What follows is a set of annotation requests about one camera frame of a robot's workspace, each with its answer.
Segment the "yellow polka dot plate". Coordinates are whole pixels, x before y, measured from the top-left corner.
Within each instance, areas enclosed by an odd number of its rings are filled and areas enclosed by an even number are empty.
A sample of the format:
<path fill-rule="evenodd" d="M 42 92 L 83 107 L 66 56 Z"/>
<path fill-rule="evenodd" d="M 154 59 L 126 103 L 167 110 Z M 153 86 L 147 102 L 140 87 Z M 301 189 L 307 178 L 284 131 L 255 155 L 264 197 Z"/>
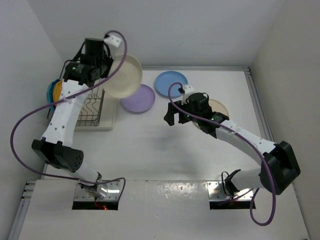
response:
<path fill-rule="evenodd" d="M 53 87 L 52 99 L 54 102 L 57 102 L 60 99 L 62 92 L 63 80 L 59 80 Z"/>

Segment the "beige green leaf plate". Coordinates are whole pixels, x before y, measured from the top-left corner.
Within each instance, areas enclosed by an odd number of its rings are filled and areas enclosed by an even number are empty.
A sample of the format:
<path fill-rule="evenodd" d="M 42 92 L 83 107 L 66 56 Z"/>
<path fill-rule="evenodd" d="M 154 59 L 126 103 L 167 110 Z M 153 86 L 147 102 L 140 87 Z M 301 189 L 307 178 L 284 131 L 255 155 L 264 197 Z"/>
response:
<path fill-rule="evenodd" d="M 228 112 L 227 108 L 220 101 L 217 101 L 215 99 L 210 98 L 208 103 L 209 103 L 209 106 L 211 107 L 211 110 L 213 112 L 219 112 L 219 113 L 222 113 L 225 116 L 229 117 L 229 112 Z"/>

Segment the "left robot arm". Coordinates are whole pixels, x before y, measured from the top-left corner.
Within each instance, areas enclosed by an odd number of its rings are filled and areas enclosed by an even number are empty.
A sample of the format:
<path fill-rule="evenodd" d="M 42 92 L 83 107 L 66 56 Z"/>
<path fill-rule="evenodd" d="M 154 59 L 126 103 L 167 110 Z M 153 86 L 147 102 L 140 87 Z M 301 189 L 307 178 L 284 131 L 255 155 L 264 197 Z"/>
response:
<path fill-rule="evenodd" d="M 73 136 L 89 88 L 107 77 L 113 59 L 101 39 L 87 38 L 65 67 L 59 99 L 41 140 L 33 140 L 31 148 L 48 165 L 82 180 L 81 187 L 90 195 L 98 194 L 96 182 L 102 176 L 84 160 L 84 153 L 74 149 Z"/>

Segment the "cream plate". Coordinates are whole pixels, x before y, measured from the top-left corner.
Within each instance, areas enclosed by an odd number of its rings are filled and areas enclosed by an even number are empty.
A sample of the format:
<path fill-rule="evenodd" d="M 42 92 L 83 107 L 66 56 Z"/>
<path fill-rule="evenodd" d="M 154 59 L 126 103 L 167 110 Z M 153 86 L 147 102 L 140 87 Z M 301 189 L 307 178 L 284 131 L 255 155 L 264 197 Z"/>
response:
<path fill-rule="evenodd" d="M 111 97 L 124 99 L 132 96 L 140 87 L 143 70 L 140 62 L 127 54 L 120 69 L 103 84 L 103 90 Z"/>

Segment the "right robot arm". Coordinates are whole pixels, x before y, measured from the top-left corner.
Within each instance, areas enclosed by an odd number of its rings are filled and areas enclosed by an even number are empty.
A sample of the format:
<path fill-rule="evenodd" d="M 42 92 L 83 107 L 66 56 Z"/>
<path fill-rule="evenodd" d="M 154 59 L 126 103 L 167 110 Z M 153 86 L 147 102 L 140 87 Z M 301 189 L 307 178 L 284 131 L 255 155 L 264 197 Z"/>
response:
<path fill-rule="evenodd" d="M 301 173 L 289 143 L 275 143 L 243 129 L 227 115 L 212 110 L 203 93 L 191 94 L 185 103 L 170 101 L 164 116 L 169 126 L 175 124 L 175 114 L 178 123 L 196 123 L 203 133 L 232 145 L 258 164 L 252 170 L 236 169 L 224 180 L 230 195 L 243 189 L 266 189 L 280 195 Z"/>

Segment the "teal polka dot plate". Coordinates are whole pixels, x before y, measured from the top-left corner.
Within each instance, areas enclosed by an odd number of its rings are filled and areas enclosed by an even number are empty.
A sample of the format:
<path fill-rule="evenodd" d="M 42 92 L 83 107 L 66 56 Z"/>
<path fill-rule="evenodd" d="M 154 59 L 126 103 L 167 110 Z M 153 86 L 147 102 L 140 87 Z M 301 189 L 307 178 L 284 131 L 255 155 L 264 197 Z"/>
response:
<path fill-rule="evenodd" d="M 59 79 L 56 79 L 56 80 L 52 81 L 52 82 L 48 85 L 48 88 L 47 88 L 47 91 L 46 91 L 46 100 L 47 100 L 47 103 L 48 103 L 48 104 L 51 104 L 51 103 L 54 102 L 53 92 L 54 92 L 54 88 L 55 88 L 56 84 L 57 84 L 59 81 L 60 81 Z"/>

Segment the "purple plate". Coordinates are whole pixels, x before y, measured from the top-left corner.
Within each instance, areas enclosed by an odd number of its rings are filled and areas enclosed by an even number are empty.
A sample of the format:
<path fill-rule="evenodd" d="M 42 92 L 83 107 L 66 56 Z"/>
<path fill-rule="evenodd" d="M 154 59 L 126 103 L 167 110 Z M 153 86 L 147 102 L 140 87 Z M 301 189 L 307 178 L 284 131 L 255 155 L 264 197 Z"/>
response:
<path fill-rule="evenodd" d="M 156 94 L 154 90 L 141 84 L 138 90 L 127 98 L 120 100 L 121 105 L 129 112 L 140 114 L 148 111 L 155 103 Z"/>

